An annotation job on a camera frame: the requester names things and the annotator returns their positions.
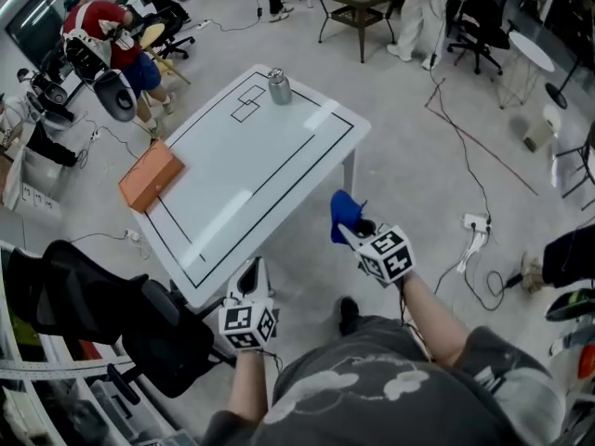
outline metal canister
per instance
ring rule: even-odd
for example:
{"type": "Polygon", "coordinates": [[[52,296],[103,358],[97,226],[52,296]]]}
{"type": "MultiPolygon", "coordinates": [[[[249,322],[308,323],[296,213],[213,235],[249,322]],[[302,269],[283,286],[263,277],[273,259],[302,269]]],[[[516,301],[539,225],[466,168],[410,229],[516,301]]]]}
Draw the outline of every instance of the metal canister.
{"type": "Polygon", "coordinates": [[[291,86],[281,68],[272,69],[269,74],[269,90],[275,104],[283,106],[291,102],[291,86]]]}

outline concrete floor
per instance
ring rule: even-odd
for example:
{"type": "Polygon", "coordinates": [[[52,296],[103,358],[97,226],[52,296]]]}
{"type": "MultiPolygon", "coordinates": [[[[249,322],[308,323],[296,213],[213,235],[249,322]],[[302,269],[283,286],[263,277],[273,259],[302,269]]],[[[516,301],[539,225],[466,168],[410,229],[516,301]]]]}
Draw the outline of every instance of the concrete floor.
{"type": "MultiPolygon", "coordinates": [[[[372,130],[360,149],[356,199],[368,200],[367,210],[398,224],[414,246],[417,271],[430,286],[453,265],[469,243],[461,227],[467,212],[484,213],[480,189],[467,172],[461,142],[455,130],[425,108],[434,91],[420,60],[405,64],[386,52],[390,41],[386,24],[366,32],[366,63],[359,62],[357,32],[330,21],[325,40],[317,43],[324,20],[316,2],[314,9],[304,2],[286,0],[296,6],[290,18],[269,24],[263,20],[242,32],[223,33],[212,24],[201,30],[189,51],[188,60],[177,66],[192,80],[190,87],[175,79],[167,83],[178,94],[178,109],[165,120],[170,132],[213,97],[223,86],[255,63],[279,66],[291,77],[336,99],[370,121],[372,130]]],[[[255,0],[192,0],[194,21],[214,19],[226,28],[244,27],[255,21],[255,0]]],[[[393,22],[398,32],[398,16],[393,22]]],[[[495,52],[503,60],[507,55],[495,52]]],[[[485,186],[493,217],[495,236],[469,263],[478,294],[488,305],[496,302],[487,291],[488,271],[499,271],[504,279],[515,272],[522,253],[539,256],[546,243],[587,221],[595,208],[580,212],[584,200],[595,196],[586,186],[562,200],[573,163],[562,161],[552,175],[551,154],[559,148],[581,144],[594,115],[571,107],[563,113],[563,129],[555,148],[529,152],[521,135],[538,121],[549,97],[540,80],[533,96],[523,107],[501,111],[496,103],[485,64],[482,75],[472,71],[472,58],[457,67],[456,55],[444,52],[434,75],[442,85],[446,111],[464,130],[478,139],[538,193],[529,191],[494,157],[466,138],[469,163],[485,186]]],[[[552,76],[560,81],[562,72],[552,76]]],[[[107,125],[130,149],[140,154],[149,140],[136,126],[111,120],[88,91],[74,103],[78,111],[89,111],[98,125],[107,125]]],[[[438,99],[430,107],[439,111],[438,99]]],[[[86,144],[93,130],[81,122],[63,137],[72,147],[86,144]]],[[[133,159],[108,134],[91,147],[88,165],[73,170],[64,179],[60,196],[64,210],[64,234],[76,238],[92,232],[121,236],[126,228],[138,230],[134,218],[119,196],[117,182],[133,159]]],[[[357,270],[347,248],[330,242],[329,200],[341,187],[341,171],[335,170],[298,210],[262,246],[273,287],[276,307],[281,308],[279,338],[271,343],[285,364],[335,335],[331,309],[341,295],[352,295],[363,313],[398,316],[398,295],[394,288],[382,289],[357,270]]],[[[167,275],[155,256],[146,257],[127,242],[91,238],[78,245],[105,268],[121,276],[147,272],[167,282],[167,275]]],[[[533,297],[519,288],[506,292],[496,312],[486,312],[473,298],[462,277],[453,272],[441,286],[439,297],[469,327],[487,324],[508,341],[526,349],[549,364],[548,347],[563,324],[547,323],[543,313],[560,294],[542,291],[533,297]]],[[[210,415],[224,407],[231,388],[232,370],[221,366],[195,382],[175,400],[161,398],[170,416],[192,434],[200,436],[210,415]]],[[[268,361],[268,381],[276,372],[268,361]]]]}

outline tissue box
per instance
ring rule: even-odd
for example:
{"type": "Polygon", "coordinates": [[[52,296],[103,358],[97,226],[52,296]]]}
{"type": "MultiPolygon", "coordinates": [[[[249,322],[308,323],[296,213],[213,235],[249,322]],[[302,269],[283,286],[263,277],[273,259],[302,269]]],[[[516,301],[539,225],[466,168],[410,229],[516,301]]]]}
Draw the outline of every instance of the tissue box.
{"type": "Polygon", "coordinates": [[[169,147],[157,140],[120,180],[120,192],[130,208],[144,213],[183,168],[169,147]]]}

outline brown box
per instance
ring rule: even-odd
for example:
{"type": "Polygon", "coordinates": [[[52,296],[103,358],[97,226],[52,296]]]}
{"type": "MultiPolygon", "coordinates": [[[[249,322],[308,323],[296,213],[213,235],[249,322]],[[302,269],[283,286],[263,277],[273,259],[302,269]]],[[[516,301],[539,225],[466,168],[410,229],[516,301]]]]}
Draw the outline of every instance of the brown box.
{"type": "Polygon", "coordinates": [[[130,208],[144,213],[183,168],[169,147],[157,140],[120,180],[120,192],[130,208]]]}

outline white pants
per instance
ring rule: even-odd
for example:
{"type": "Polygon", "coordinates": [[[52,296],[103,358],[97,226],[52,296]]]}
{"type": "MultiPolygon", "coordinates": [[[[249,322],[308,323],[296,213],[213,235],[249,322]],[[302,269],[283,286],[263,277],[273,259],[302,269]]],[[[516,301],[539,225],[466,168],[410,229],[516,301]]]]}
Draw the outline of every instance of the white pants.
{"type": "Polygon", "coordinates": [[[448,0],[405,0],[401,10],[398,43],[402,56],[411,57],[422,32],[428,45],[428,56],[434,52],[434,48],[436,56],[442,56],[447,2],[448,0]]]}

